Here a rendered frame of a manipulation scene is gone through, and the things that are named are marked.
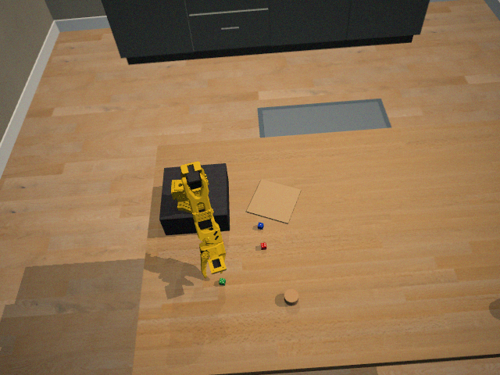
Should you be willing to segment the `tan short cylinder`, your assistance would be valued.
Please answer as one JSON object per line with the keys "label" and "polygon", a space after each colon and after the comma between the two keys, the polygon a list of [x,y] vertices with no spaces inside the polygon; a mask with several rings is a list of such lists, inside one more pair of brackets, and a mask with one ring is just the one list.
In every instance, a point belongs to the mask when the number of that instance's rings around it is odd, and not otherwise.
{"label": "tan short cylinder", "polygon": [[296,305],[298,303],[298,292],[295,289],[288,289],[284,293],[284,301],[287,305]]}

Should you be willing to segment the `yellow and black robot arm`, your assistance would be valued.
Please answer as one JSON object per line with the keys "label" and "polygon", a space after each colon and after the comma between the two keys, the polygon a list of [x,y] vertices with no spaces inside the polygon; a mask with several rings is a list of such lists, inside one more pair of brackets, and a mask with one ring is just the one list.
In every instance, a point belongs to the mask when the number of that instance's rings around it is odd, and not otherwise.
{"label": "yellow and black robot arm", "polygon": [[[207,176],[201,168],[200,162],[181,165],[180,169],[180,176],[183,178],[173,180],[173,195],[177,199],[178,211],[184,210],[187,213],[192,213],[199,240],[206,244],[214,243],[217,245],[223,239],[210,205]],[[212,227],[209,227],[211,224]],[[209,228],[201,230],[200,227]]]}

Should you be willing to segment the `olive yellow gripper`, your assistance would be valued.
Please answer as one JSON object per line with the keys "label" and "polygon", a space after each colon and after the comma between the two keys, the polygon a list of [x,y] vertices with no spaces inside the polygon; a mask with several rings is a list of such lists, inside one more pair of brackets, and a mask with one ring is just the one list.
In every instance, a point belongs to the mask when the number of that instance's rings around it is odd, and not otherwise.
{"label": "olive yellow gripper", "polygon": [[219,272],[222,273],[224,270],[227,269],[224,263],[226,251],[222,241],[218,242],[217,245],[215,245],[214,243],[206,244],[205,242],[202,242],[199,244],[199,248],[201,256],[201,271],[204,278],[207,277],[206,275],[207,262],[209,263],[211,274]]}

